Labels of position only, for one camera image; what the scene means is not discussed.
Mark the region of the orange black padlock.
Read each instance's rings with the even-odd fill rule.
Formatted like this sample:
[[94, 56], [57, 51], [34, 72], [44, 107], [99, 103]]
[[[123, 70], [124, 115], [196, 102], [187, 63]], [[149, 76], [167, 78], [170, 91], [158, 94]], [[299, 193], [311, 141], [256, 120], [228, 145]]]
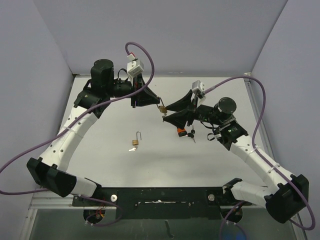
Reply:
[[188, 132], [186, 131], [185, 128], [181, 129], [181, 128], [177, 128], [177, 134], [178, 136], [181, 137], [185, 137], [188, 135]]

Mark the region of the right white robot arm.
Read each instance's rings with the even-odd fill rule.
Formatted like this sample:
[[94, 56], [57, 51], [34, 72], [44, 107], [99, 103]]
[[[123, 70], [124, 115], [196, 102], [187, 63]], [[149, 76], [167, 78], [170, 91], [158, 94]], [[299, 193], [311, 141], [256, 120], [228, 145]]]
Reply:
[[266, 208], [271, 217], [284, 224], [306, 207], [309, 198], [309, 181], [300, 174], [294, 175], [281, 167], [259, 146], [236, 121], [236, 102], [221, 98], [214, 106], [198, 103], [189, 91], [182, 99], [166, 106], [171, 115], [163, 120], [179, 129], [192, 125], [193, 121], [211, 124], [214, 139], [228, 151], [243, 160], [263, 181], [257, 186], [235, 178], [222, 189], [223, 200], [230, 205], [237, 201], [249, 202]]

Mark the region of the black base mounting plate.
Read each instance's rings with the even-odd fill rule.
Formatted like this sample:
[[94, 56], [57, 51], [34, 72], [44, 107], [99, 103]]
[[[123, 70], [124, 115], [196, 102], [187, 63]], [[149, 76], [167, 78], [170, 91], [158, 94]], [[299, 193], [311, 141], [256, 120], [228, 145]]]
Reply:
[[108, 208], [120, 220], [220, 220], [239, 200], [221, 187], [101, 187], [93, 196], [75, 196], [72, 206], [83, 207], [83, 218], [101, 225]]

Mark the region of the black headed key bunch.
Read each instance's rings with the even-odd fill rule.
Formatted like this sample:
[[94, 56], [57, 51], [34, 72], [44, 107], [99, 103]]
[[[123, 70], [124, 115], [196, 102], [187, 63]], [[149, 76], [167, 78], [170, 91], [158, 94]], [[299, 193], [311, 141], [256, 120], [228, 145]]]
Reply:
[[195, 129], [194, 129], [194, 126], [192, 126], [192, 129], [190, 130], [190, 132], [187, 133], [187, 137], [188, 137], [188, 138], [191, 138], [194, 143], [196, 143], [195, 133], [196, 133], [196, 131], [195, 131]]

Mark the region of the brass padlock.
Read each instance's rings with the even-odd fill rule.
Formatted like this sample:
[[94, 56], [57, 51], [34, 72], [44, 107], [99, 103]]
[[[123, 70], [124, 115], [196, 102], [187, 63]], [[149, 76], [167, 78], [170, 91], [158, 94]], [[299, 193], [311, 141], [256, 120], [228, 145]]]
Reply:
[[135, 139], [132, 140], [132, 145], [134, 147], [138, 147], [139, 146], [139, 141], [142, 140], [142, 135], [141, 135], [141, 132], [140, 131], [137, 131], [135, 133]]
[[166, 106], [164, 105], [164, 102], [161, 97], [159, 98], [159, 104], [157, 104], [157, 108], [160, 111], [160, 113], [163, 114], [164, 117], [167, 115], [168, 110], [167, 110]]

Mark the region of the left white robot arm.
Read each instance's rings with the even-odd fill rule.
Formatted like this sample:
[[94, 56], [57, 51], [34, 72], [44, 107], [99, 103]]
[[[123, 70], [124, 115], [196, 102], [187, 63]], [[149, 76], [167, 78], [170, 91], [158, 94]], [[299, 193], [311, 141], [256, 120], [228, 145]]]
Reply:
[[133, 108], [160, 103], [159, 97], [146, 87], [143, 80], [143, 63], [132, 55], [128, 59], [126, 80], [114, 77], [111, 60], [94, 62], [90, 70], [91, 78], [77, 95], [57, 138], [38, 158], [30, 158], [26, 164], [36, 184], [61, 197], [83, 195], [92, 206], [100, 203], [102, 193], [98, 190], [101, 187], [98, 183], [67, 172], [75, 150], [109, 106], [109, 100], [130, 98]]

